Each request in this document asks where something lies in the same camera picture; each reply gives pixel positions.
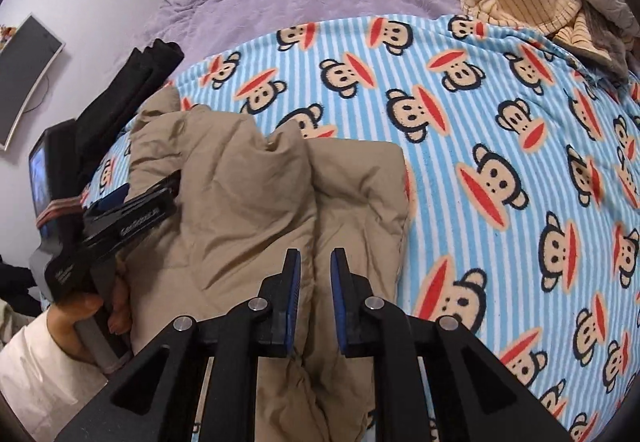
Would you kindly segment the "white sleeved left forearm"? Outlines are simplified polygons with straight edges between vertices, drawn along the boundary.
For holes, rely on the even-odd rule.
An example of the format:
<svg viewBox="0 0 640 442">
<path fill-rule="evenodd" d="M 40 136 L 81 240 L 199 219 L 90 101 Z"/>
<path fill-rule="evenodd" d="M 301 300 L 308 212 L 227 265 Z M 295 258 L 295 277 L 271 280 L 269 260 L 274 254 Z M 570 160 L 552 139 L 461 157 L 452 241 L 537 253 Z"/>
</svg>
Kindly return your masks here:
<svg viewBox="0 0 640 442">
<path fill-rule="evenodd" d="M 1 350 L 1 393 L 25 430 L 52 441 L 107 383 L 98 367 L 70 358 L 54 342 L 47 313 Z"/>
</svg>

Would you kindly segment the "person left hand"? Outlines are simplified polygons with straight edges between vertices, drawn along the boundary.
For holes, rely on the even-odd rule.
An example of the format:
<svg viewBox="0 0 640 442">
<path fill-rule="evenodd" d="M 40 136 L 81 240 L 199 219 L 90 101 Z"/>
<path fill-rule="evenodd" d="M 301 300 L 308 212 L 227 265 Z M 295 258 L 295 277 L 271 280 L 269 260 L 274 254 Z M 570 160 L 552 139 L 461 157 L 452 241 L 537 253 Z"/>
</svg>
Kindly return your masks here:
<svg viewBox="0 0 640 442">
<path fill-rule="evenodd" d="M 87 324 L 102 306 L 103 300 L 99 295 L 76 293 L 49 307 L 47 331 L 55 344 L 73 360 L 96 364 L 96 358 L 79 336 L 77 324 Z M 132 327 L 130 286 L 126 265 L 122 260 L 118 260 L 115 269 L 110 310 L 111 315 L 107 318 L 108 331 L 117 336 L 128 334 Z"/>
</svg>

